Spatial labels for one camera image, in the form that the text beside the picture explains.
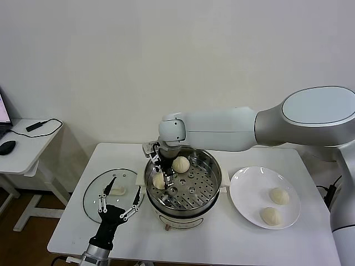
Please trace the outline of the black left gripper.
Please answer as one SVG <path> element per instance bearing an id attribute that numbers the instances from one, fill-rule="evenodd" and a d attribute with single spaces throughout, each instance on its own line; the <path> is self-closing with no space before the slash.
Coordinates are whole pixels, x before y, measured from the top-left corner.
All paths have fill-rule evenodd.
<path id="1" fill-rule="evenodd" d="M 132 206 L 129 207 L 127 211 L 124 212 L 122 208 L 110 204 L 107 205 L 106 197 L 109 195 L 115 180 L 116 177 L 114 177 L 105 187 L 105 189 L 103 190 L 103 194 L 98 195 L 98 212 L 102 221 L 97 230 L 96 235 L 91 237 L 91 239 L 89 240 L 89 244 L 96 247 L 112 247 L 117 227 L 123 224 L 124 221 L 127 221 L 131 216 L 133 216 L 136 212 L 139 211 L 139 206 L 141 202 L 140 186 L 135 195 Z"/>

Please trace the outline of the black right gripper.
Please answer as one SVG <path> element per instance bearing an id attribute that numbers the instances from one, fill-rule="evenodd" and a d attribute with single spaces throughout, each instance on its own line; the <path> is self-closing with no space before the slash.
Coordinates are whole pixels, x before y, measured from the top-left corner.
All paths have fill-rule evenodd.
<path id="1" fill-rule="evenodd" d="M 155 171 L 161 171 L 165 174 L 165 189 L 174 184 L 174 174 L 172 164 L 174 161 L 174 153 L 172 151 L 159 151 L 151 154 L 151 160 L 154 164 Z"/>

